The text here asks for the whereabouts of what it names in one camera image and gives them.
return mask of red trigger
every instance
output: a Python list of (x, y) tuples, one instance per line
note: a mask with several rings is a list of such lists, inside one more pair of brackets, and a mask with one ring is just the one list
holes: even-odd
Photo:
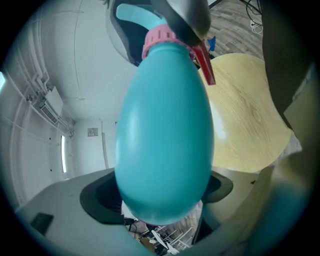
[(207, 84), (209, 86), (215, 85), (216, 81), (214, 71), (212, 69), (210, 58), (205, 44), (202, 42), (197, 46), (193, 47), (192, 49), (194, 50), (196, 59), (199, 62), (200, 67), (202, 68), (202, 72), (204, 74)]

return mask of light wood surface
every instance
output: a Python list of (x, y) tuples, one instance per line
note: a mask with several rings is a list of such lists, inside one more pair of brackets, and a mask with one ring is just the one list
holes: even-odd
[(204, 82), (214, 126), (215, 167), (253, 173), (273, 163), (292, 131), (277, 112), (263, 60), (231, 53), (211, 60), (216, 85)]

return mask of spray nozzle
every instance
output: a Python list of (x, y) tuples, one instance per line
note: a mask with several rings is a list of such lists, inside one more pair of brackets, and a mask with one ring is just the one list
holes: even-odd
[(167, 25), (166, 19), (161, 15), (156, 14), (151, 5), (132, 5), (122, 3), (116, 9), (116, 16), (120, 20), (139, 24), (149, 30), (143, 46), (142, 59), (147, 56), (149, 48), (159, 42), (179, 43), (187, 47), (191, 56), (193, 55), (192, 52), (195, 53), (207, 84), (216, 84), (214, 72), (212, 70), (205, 44), (202, 42), (191, 50), (188, 45), (176, 38), (174, 31), (172, 31)]

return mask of teal spray bottle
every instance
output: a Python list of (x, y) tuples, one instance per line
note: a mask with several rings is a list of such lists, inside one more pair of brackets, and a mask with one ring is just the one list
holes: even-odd
[(204, 44), (190, 48), (150, 6), (121, 4), (116, 15), (149, 29), (116, 131), (115, 177), (139, 220), (167, 225), (201, 199), (211, 175), (213, 120), (204, 84), (213, 71)]

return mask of wooden table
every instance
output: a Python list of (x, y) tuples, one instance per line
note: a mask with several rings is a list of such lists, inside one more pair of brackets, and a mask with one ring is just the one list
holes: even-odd
[(211, 60), (216, 85), (204, 82), (214, 126), (212, 165), (253, 173), (274, 162), (292, 131), (277, 112), (269, 91), (265, 62), (231, 53)]

